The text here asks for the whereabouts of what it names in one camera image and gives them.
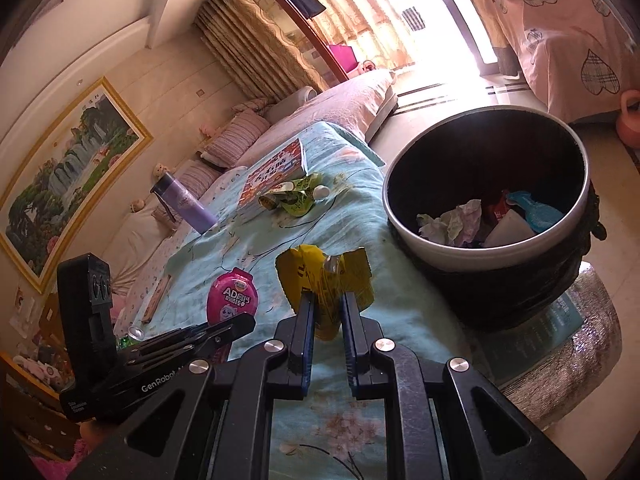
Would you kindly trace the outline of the left hand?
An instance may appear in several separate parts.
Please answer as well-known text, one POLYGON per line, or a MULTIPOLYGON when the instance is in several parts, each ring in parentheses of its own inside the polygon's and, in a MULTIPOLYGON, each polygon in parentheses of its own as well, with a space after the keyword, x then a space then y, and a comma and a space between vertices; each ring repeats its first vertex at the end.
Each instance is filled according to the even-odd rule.
POLYGON ((82 422, 79 427, 80 437, 86 442, 89 451, 97 448, 113 431, 113 427, 101 425, 95 420, 82 422))

